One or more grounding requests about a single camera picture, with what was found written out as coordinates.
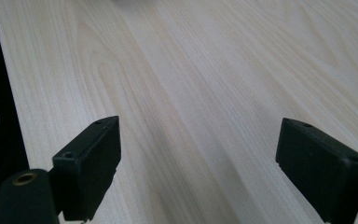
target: black plastic part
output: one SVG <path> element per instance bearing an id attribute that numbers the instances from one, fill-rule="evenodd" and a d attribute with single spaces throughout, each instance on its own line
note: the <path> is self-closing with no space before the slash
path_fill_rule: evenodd
<path id="1" fill-rule="evenodd" d="M 50 178 L 57 211 L 66 220 L 92 219 L 120 159 L 118 117 L 93 122 L 53 157 Z"/>
<path id="2" fill-rule="evenodd" d="M 34 169 L 15 174 L 0 189 L 0 224 L 56 224 L 48 172 Z"/>
<path id="3" fill-rule="evenodd" d="M 283 119 L 276 162 L 324 222 L 353 223 L 358 153 L 317 128 Z"/>

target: black clamp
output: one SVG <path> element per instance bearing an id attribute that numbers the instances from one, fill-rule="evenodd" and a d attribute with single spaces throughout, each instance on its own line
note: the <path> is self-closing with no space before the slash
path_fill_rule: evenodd
<path id="1" fill-rule="evenodd" d="M 324 222 L 353 223 L 358 152 L 308 123 L 283 119 L 276 162 Z"/>
<path id="2" fill-rule="evenodd" d="M 49 171 L 8 178 L 0 189 L 0 224 L 93 219 L 121 159 L 118 117 L 100 119 L 53 157 Z"/>

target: screw hole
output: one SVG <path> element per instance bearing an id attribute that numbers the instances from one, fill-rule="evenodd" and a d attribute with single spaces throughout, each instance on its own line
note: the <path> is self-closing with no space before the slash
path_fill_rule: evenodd
<path id="1" fill-rule="evenodd" d="M 28 173 L 21 175 L 13 180 L 13 185 L 15 186 L 22 186 L 31 183 L 37 177 L 36 173 Z"/>
<path id="2" fill-rule="evenodd" d="M 65 152 L 62 154 L 65 158 L 73 158 L 74 154 L 72 152 Z"/>

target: wood grain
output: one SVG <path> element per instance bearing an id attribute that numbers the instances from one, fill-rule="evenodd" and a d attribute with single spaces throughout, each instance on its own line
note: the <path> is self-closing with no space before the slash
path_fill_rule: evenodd
<path id="1" fill-rule="evenodd" d="M 0 39 L 32 167 L 120 116 L 92 223 L 322 223 L 282 118 L 358 151 L 358 0 L 0 0 Z"/>

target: light wood surface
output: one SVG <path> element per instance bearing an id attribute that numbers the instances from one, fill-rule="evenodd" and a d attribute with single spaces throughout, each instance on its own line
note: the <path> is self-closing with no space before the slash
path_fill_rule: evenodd
<path id="1" fill-rule="evenodd" d="M 120 116 L 92 223 L 322 223 L 282 118 L 358 151 L 358 0 L 0 0 L 0 40 L 32 167 Z"/>

